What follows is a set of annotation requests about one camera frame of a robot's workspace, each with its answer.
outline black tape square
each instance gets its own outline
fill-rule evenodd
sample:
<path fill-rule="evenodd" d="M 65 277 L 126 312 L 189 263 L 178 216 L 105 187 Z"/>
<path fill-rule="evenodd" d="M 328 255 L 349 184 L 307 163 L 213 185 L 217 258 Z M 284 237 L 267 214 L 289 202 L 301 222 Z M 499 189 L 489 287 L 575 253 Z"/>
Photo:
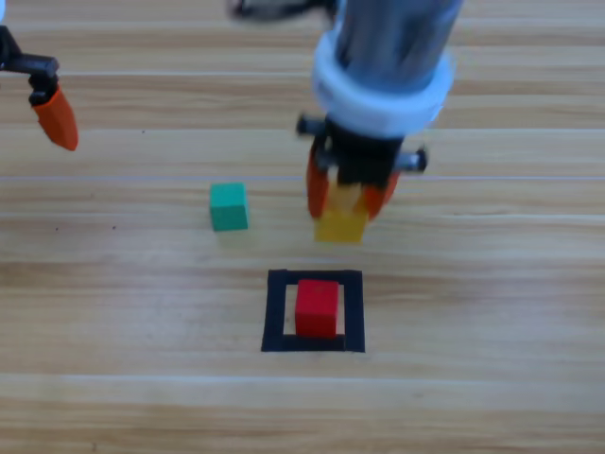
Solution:
<path fill-rule="evenodd" d="M 284 334 L 285 290 L 302 279 L 337 281 L 344 287 L 344 334 L 334 339 L 310 339 Z M 361 271 L 269 270 L 263 352 L 365 353 L 366 335 Z"/>

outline metal cylinder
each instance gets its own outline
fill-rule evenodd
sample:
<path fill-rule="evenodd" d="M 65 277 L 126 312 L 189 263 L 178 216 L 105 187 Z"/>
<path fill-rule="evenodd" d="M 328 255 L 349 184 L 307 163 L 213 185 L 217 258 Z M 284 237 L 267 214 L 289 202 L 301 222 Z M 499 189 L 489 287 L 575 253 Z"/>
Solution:
<path fill-rule="evenodd" d="M 447 45 L 464 0 L 347 0 L 337 60 L 364 87 L 422 90 Z"/>

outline wood grain plank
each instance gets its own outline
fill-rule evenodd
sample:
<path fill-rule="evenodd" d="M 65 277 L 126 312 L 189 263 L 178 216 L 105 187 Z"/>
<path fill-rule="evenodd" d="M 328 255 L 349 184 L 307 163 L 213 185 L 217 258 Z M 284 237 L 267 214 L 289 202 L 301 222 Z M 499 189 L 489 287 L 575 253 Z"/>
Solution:
<path fill-rule="evenodd" d="M 84 131 L 76 152 L 49 143 L 41 131 L 2 132 L 0 178 L 122 178 L 206 181 L 303 177 L 310 142 L 289 130 Z M 603 130 L 446 130 L 409 137 L 428 145 L 422 177 L 585 178 L 605 175 Z"/>
<path fill-rule="evenodd" d="M 319 111 L 317 17 L 9 1 L 81 144 L 0 79 L 0 453 L 602 454 L 603 13 L 467 0 L 457 83 L 408 144 L 428 172 L 337 246 L 313 241 L 293 131 Z M 218 235 L 231 179 L 251 228 Z M 367 353 L 261 353 L 275 268 L 362 270 Z"/>
<path fill-rule="evenodd" d="M 319 113 L 306 78 L 245 76 L 65 77 L 63 84 L 84 129 L 289 129 L 300 112 Z M 26 81 L 6 79 L 0 112 L 5 128 L 35 124 Z M 436 128 L 598 129 L 601 95 L 452 93 Z"/>

